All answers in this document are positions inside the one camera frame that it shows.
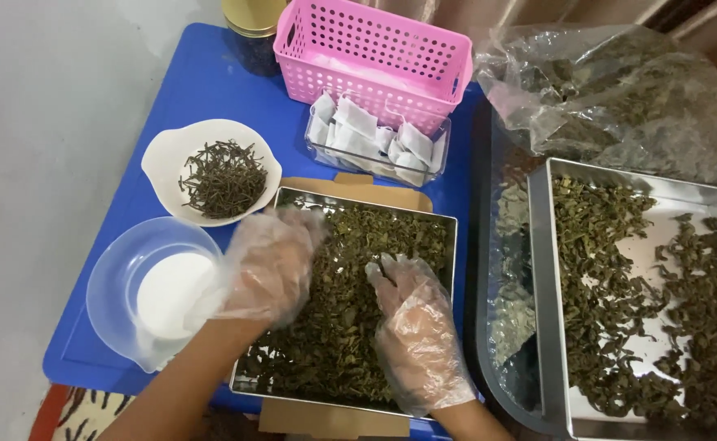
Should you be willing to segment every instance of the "jar lid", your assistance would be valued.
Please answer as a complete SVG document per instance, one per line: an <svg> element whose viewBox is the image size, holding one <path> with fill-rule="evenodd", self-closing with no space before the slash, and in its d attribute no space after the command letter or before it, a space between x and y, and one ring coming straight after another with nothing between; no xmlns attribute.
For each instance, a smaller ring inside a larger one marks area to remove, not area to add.
<svg viewBox="0 0 717 441"><path fill-rule="evenodd" d="M227 25L239 35L262 38L277 33L285 0L222 0Z"/></svg>

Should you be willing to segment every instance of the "hand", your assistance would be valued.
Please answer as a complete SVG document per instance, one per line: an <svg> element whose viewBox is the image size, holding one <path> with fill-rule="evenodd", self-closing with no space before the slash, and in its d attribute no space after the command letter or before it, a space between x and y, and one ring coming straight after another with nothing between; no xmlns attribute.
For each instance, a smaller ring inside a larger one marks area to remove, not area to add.
<svg viewBox="0 0 717 441"><path fill-rule="evenodd" d="M375 348L397 404L422 417L475 399L447 292L429 265L402 254L383 254L381 264L388 278L375 263L365 271L386 316Z"/></svg>
<svg viewBox="0 0 717 441"><path fill-rule="evenodd" d="M327 234L320 212L283 208L247 216L220 263L223 288L199 299L189 319L196 326L206 318L291 323L309 298L312 257Z"/></svg>

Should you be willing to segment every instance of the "white wall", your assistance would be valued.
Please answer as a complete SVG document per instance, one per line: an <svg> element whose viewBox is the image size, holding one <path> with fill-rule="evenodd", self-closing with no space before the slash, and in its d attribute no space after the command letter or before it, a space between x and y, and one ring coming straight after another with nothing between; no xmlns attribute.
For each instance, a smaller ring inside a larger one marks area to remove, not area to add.
<svg viewBox="0 0 717 441"><path fill-rule="evenodd" d="M218 0L0 0L0 440L27 439L42 356L184 27Z"/></svg>

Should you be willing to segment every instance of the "blue table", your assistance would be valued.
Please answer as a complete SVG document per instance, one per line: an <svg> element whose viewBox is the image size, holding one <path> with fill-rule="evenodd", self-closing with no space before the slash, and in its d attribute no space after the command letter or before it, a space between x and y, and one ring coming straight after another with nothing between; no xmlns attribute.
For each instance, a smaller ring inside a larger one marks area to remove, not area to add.
<svg viewBox="0 0 717 441"><path fill-rule="evenodd" d="M308 106L288 98L282 76L261 78L246 72L228 49L231 37L232 31L206 24L192 24L184 30L127 170L46 350L42 368L52 382L137 395L153 377L103 344L89 323L84 301L89 275L105 248L128 228L168 215L140 169L146 147L159 132L203 119L233 119L265 138L282 164L283 176L321 179L335 176L335 169L316 164L306 151ZM463 102L451 115L451 145L445 173L422 189L432 199L435 213L459 219L454 317L460 333L470 197L471 116L482 96L478 85L471 83ZM207 232L225 249L234 227L207 228ZM258 397L231 393L226 385L213 400L215 405L255 414L260 412L260 403ZM424 439L445 436L436 423L415 419L411 420L411 435Z"/></svg>

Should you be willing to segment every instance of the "clear plastic bowl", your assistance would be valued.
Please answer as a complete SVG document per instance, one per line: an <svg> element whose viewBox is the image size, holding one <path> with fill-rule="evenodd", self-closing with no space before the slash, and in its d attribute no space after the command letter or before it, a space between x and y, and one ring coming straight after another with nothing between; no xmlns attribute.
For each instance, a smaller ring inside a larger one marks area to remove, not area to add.
<svg viewBox="0 0 717 441"><path fill-rule="evenodd" d="M191 335L161 338L138 319L138 289L159 261L196 253L216 262L220 247L188 220L157 217L130 228L105 249L87 284L87 312L99 338L151 373L187 345Z"/></svg>
<svg viewBox="0 0 717 441"><path fill-rule="evenodd" d="M402 165L386 163L351 151L314 143L310 140L309 133L312 120L317 116L312 115L312 112L310 112L304 139L306 147L315 162L352 173L371 174L384 180L393 180L411 187L422 187L443 174L445 160L448 157L448 144L451 141L450 118L442 116L432 118L432 114L428 111L390 102L385 96L370 96L344 89L324 88L322 91L331 95L334 102L339 99L340 95L350 98L353 103L377 116L379 125L391 127L394 131L399 130L399 126L402 125L404 121L402 115L408 115L409 122L412 125L415 125L423 134L429 136L432 141L442 142L443 147L442 155L435 159L436 163L433 163L428 170L411 169Z"/></svg>

